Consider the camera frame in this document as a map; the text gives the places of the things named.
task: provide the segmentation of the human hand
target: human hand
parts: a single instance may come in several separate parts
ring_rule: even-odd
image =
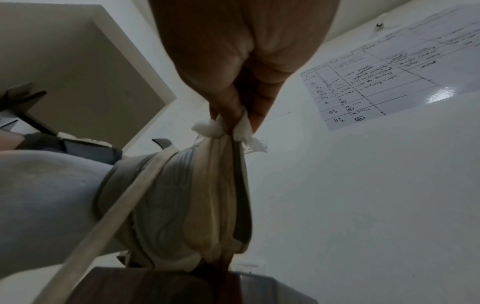
[[[339,0],[149,0],[180,77],[229,131],[255,132],[285,80],[315,53]]]

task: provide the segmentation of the white tissue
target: white tissue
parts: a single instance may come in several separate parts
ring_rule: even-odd
[[[203,137],[219,138],[225,135],[224,120],[220,115],[216,121],[212,119],[198,121],[191,129]],[[260,140],[253,136],[252,126],[250,125],[247,111],[244,109],[240,121],[233,128],[233,140],[244,143],[253,152],[267,152]]]

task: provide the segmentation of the whiteboard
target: whiteboard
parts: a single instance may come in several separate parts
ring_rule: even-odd
[[[480,89],[480,5],[432,15],[301,73],[329,130]]]

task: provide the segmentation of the dark wooden surface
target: dark wooden surface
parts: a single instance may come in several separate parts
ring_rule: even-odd
[[[67,304],[315,304],[275,279],[201,269],[194,274],[140,268],[94,268]]]

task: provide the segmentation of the gray shoe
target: gray shoe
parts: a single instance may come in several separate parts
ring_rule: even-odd
[[[153,155],[118,162],[100,186],[94,209],[104,215]],[[228,267],[252,236],[241,143],[206,138],[180,151],[116,234],[130,249],[126,265],[191,271],[204,260]]]

